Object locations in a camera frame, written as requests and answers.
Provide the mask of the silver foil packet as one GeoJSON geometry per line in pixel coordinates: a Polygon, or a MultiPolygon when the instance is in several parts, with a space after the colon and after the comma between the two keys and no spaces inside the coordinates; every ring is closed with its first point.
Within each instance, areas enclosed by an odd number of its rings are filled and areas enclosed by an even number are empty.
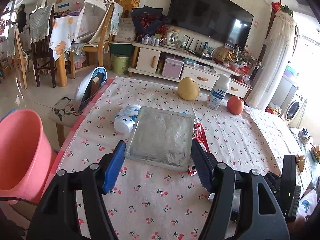
{"type": "Polygon", "coordinates": [[[125,158],[185,172],[189,167],[195,117],[143,106],[126,146],[125,158]]]}

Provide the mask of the green trash can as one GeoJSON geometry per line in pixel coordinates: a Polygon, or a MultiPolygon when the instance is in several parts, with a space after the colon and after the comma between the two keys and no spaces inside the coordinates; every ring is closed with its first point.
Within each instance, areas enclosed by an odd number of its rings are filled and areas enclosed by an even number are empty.
{"type": "Polygon", "coordinates": [[[130,57],[126,55],[114,54],[113,72],[116,74],[126,74],[129,68],[130,57]]]}

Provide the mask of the red black snack packet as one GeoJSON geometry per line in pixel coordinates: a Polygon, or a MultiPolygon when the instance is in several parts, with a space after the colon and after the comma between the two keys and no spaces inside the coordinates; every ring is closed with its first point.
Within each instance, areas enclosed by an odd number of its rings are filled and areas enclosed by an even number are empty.
{"type": "MultiPolygon", "coordinates": [[[[196,122],[194,124],[193,139],[196,139],[198,141],[204,152],[209,152],[206,134],[201,122],[196,122]]],[[[190,158],[189,162],[188,174],[190,176],[197,174],[197,170],[192,157],[190,158]]]]}

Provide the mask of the red apple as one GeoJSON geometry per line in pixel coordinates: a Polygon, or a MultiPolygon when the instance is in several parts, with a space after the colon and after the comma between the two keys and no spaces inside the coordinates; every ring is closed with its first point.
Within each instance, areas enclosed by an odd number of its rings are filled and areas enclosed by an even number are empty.
{"type": "Polygon", "coordinates": [[[227,110],[233,115],[239,115],[244,110],[244,101],[238,96],[231,96],[227,101],[227,110]]]}

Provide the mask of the white yogurt bottle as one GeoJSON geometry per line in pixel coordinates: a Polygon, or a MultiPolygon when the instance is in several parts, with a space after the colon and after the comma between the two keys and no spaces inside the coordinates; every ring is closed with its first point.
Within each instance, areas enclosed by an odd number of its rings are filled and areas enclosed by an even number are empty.
{"type": "Polygon", "coordinates": [[[229,89],[231,78],[226,74],[221,74],[215,81],[212,90],[207,98],[207,107],[217,110],[229,89]]]}

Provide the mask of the yellow pear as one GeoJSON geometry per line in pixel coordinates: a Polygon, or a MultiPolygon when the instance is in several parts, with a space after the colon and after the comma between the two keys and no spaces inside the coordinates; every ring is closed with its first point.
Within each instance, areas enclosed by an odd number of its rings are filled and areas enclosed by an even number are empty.
{"type": "Polygon", "coordinates": [[[178,83],[177,92],[183,100],[193,101],[199,96],[200,88],[191,77],[185,77],[178,83]]]}

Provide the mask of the white washing machine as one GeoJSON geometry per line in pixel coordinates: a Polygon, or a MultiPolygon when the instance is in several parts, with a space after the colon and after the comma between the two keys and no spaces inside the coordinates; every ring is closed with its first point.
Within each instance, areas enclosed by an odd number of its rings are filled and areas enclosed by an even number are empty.
{"type": "Polygon", "coordinates": [[[288,106],[284,110],[282,116],[285,123],[290,126],[295,118],[297,118],[301,113],[305,105],[305,98],[299,92],[295,92],[292,99],[289,101],[288,106]]]}

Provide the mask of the pink plastic bucket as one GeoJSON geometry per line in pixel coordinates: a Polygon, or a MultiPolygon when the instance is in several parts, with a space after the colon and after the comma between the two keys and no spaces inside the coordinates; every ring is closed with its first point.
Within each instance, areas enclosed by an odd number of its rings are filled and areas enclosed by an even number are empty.
{"type": "Polygon", "coordinates": [[[1,121],[1,197],[39,203],[55,158],[35,111],[7,115],[1,121]]]}

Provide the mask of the pink storage box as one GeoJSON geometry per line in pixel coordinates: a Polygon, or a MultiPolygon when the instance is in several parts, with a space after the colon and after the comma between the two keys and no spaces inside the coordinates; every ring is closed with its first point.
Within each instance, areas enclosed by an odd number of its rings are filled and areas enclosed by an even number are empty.
{"type": "Polygon", "coordinates": [[[184,62],[178,58],[166,56],[162,75],[173,79],[179,79],[183,70],[184,62]]]}

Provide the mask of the white TV cabinet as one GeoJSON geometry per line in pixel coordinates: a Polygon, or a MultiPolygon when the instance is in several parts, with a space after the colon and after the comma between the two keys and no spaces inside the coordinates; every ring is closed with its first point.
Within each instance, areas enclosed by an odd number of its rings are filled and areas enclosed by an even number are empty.
{"type": "Polygon", "coordinates": [[[128,69],[129,76],[135,73],[174,82],[179,82],[185,77],[191,77],[200,88],[211,90],[220,75],[226,74],[231,78],[227,93],[243,99],[252,90],[248,85],[240,83],[235,79],[240,74],[220,64],[216,64],[212,60],[201,59],[182,50],[174,50],[163,46],[156,47],[140,42],[133,42],[132,45],[134,46],[134,52],[131,67],[128,69]],[[166,56],[175,57],[184,62],[179,79],[164,77],[162,75],[166,56]]]}

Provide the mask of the wooden chair with cloth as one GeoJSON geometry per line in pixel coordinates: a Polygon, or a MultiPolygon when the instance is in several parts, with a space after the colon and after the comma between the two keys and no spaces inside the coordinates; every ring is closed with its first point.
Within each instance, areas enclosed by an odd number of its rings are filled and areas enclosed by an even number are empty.
{"type": "Polygon", "coordinates": [[[96,53],[96,65],[104,65],[104,53],[108,52],[112,37],[118,33],[122,13],[123,7],[114,0],[85,0],[77,21],[75,38],[69,49],[73,79],[76,73],[76,55],[96,53]]]}

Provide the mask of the dark flower bouquet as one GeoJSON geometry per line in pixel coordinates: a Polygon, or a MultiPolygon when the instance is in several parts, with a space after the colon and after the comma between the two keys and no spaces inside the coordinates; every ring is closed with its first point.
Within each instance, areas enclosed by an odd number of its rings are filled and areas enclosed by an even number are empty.
{"type": "Polygon", "coordinates": [[[130,15],[137,34],[155,34],[157,29],[167,20],[162,12],[163,8],[153,8],[146,5],[142,8],[133,8],[130,15]]]}

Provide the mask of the black flat television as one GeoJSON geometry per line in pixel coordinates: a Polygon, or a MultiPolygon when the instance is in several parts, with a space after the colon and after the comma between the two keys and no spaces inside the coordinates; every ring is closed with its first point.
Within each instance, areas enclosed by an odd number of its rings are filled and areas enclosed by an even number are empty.
{"type": "Polygon", "coordinates": [[[230,0],[171,0],[167,24],[244,48],[253,15],[230,0]]]}

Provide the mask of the dark wooden chair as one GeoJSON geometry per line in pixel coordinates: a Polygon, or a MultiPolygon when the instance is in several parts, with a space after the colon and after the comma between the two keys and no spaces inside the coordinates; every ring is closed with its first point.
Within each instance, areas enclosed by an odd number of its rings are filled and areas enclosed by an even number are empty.
{"type": "Polygon", "coordinates": [[[56,87],[55,61],[49,48],[54,25],[54,3],[37,9],[29,16],[29,35],[33,56],[33,69],[37,87],[40,87],[40,71],[50,71],[52,87],[56,87]]]}

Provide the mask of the person in dark clothes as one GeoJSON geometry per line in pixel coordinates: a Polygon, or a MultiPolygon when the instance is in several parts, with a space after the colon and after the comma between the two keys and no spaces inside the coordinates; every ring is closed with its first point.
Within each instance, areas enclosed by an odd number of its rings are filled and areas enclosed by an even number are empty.
{"type": "Polygon", "coordinates": [[[21,4],[17,13],[16,23],[18,24],[18,31],[21,33],[23,28],[27,25],[27,16],[25,13],[25,4],[21,4]]]}

